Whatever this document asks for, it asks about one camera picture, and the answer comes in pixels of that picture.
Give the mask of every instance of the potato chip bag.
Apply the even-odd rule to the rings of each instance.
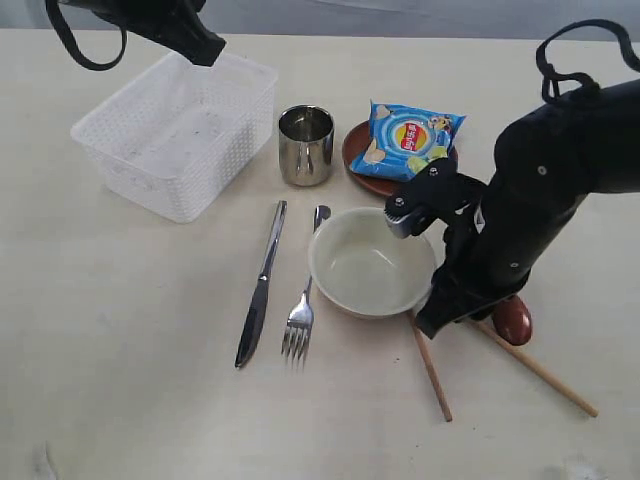
[[[449,155],[464,119],[450,113],[371,102],[371,143],[351,163],[351,170],[408,182],[436,158]]]

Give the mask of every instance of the metal cup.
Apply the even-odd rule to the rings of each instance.
[[[292,107],[280,116],[280,172],[285,182],[308,187],[329,178],[333,127],[326,110],[310,105]]]

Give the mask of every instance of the wooden chopstick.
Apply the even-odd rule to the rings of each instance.
[[[440,408],[442,409],[442,414],[444,415],[444,419],[447,422],[451,422],[453,421],[453,415],[451,415],[451,409],[449,408],[447,399],[444,396],[444,390],[442,389],[442,385],[440,385],[440,380],[438,379],[438,374],[436,373],[436,369],[433,366],[433,362],[431,361],[431,355],[429,355],[427,342],[424,341],[422,332],[418,330],[418,327],[416,326],[415,318],[413,317],[412,313],[409,313],[409,323],[411,323],[411,329],[413,330],[413,335],[416,337],[418,349],[420,350],[420,355],[422,355],[422,360],[424,361],[424,366],[426,367],[427,374],[429,375],[429,379],[431,380],[431,385],[433,385],[433,389],[436,392],[436,397],[438,397],[438,403],[440,403]]]
[[[553,387],[558,393],[564,395],[567,399],[571,400],[578,407],[580,407],[584,412],[592,417],[598,416],[598,410],[587,402],[584,398],[574,392],[567,385],[562,383],[558,377],[553,375],[547,369],[545,369],[542,365],[540,365],[536,360],[528,356],[522,350],[517,347],[514,347],[509,342],[504,340],[500,335],[498,335],[490,326],[486,323],[469,321],[467,322],[471,326],[475,327],[477,330],[480,330],[491,340],[496,342],[503,350],[508,352],[510,355],[515,357],[520,363],[522,363],[525,367],[531,370],[533,373],[538,375],[542,380],[547,382],[551,387]]]

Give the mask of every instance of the knife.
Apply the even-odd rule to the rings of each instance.
[[[280,233],[284,225],[284,216],[287,213],[287,202],[280,200],[276,208],[276,216],[271,226],[271,235],[267,244],[267,253],[264,257],[262,270],[258,275],[258,283],[251,298],[251,305],[247,312],[247,319],[244,322],[244,329],[240,337],[240,345],[238,345],[238,354],[236,355],[236,368],[244,367],[253,352],[256,351],[260,334],[262,333],[262,325],[264,324],[265,313],[267,312],[267,300],[269,297],[269,280],[271,279],[271,267],[273,260],[276,258],[276,250],[280,241]]]

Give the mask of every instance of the table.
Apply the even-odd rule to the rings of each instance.
[[[113,32],[78,35],[91,58]],[[601,410],[587,419],[464,326],[431,350],[455,420],[445,424],[405,321],[346,317],[315,295],[303,370],[284,365],[285,318],[307,275],[313,207],[381,205],[339,149],[369,99],[469,117],[461,169],[487,180],[496,136],[540,104],[535,41],[227,36],[276,67],[277,108],[335,117],[331,180],[283,184],[275,136],[194,223],[176,225],[101,187],[71,125],[164,50],[132,38],[96,74],[51,31],[0,31],[0,465],[29,478],[49,442],[61,480],[561,478],[582,453],[640,478],[637,195],[592,196],[523,290],[526,350]],[[560,42],[551,60],[603,84],[634,78],[613,43]],[[258,350],[233,360],[275,202],[289,201]],[[428,233],[438,258],[442,228]]]

